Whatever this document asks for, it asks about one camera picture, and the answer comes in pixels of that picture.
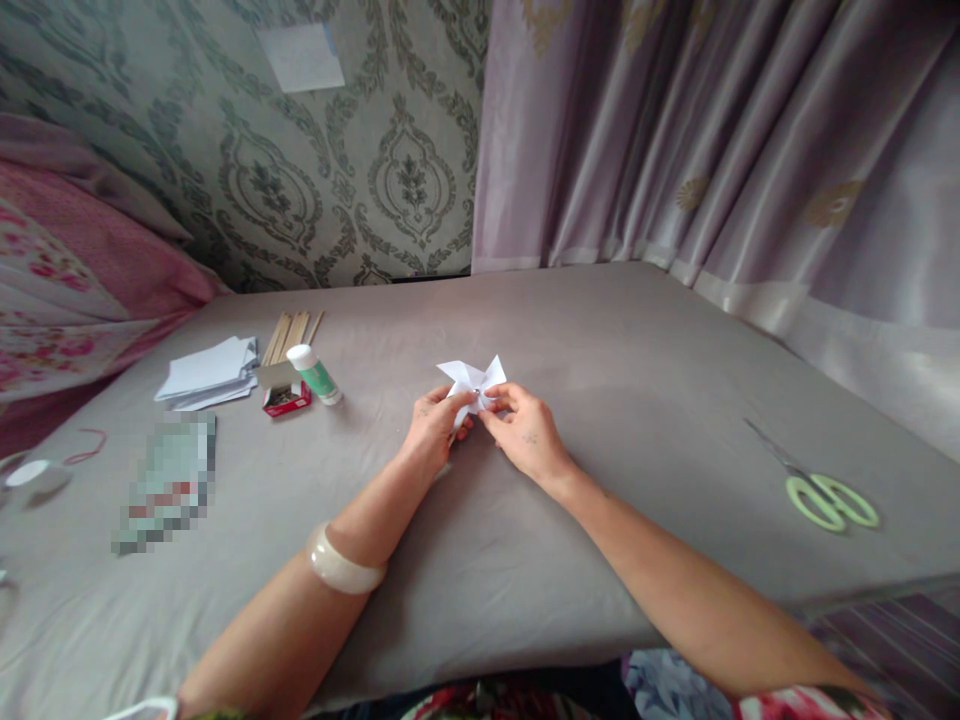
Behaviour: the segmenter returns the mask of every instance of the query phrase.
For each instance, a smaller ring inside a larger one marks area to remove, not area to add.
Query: folded paper
[[[460,411],[457,413],[457,418],[453,422],[454,431],[459,429],[463,424],[467,413],[476,415],[481,410],[489,408],[493,400],[486,396],[487,390],[494,385],[499,385],[507,381],[507,376],[503,373],[503,366],[500,364],[499,355],[493,359],[486,372],[477,370],[477,368],[459,360],[440,363],[437,367],[443,370],[443,372],[453,380],[453,387],[450,388],[447,397],[462,392],[472,392],[476,396],[476,399],[472,403],[460,408]]]

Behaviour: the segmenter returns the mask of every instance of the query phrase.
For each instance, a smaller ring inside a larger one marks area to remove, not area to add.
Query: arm
[[[449,390],[437,388],[417,401],[400,452],[328,526],[327,538],[348,560],[380,567],[396,549],[447,461],[457,410],[473,401],[472,393],[444,399]],[[458,432],[461,440],[472,423],[465,425]],[[306,552],[297,553],[187,677],[178,694],[180,717],[225,708],[260,720],[298,717],[369,597],[327,587],[314,574]]]
[[[480,418],[497,445],[580,523],[650,621],[720,690],[742,698],[833,685],[869,694],[786,613],[583,473],[543,401],[513,383],[487,394],[498,400]]]

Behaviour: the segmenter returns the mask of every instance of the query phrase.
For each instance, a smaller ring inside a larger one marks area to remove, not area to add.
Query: glue stick
[[[340,388],[330,377],[323,363],[313,354],[309,345],[294,345],[287,350],[287,360],[297,369],[324,405],[336,405],[343,399]]]

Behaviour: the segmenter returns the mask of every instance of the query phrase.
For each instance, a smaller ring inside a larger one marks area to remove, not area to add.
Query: white bangle
[[[310,565],[323,582],[347,595],[366,595],[383,582],[386,566],[368,568],[350,562],[338,553],[327,538],[327,523],[318,525],[307,542]]]

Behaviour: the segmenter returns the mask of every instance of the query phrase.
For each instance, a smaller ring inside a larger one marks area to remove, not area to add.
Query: gray bed sheet
[[[197,525],[117,558],[153,394],[173,358],[230,335],[261,348],[282,311],[326,311],[315,347],[346,401],[280,420],[259,393],[216,408],[216,489]],[[446,360],[552,406],[605,486],[787,606],[960,569],[960,467],[776,343],[642,263],[221,298],[34,453],[86,449],[73,481],[0,510],[0,715],[98,718],[173,693],[231,618],[390,458]],[[741,418],[878,508],[825,532]],[[452,678],[600,661],[658,637],[600,553],[481,428],[455,450],[320,697],[324,707]]]

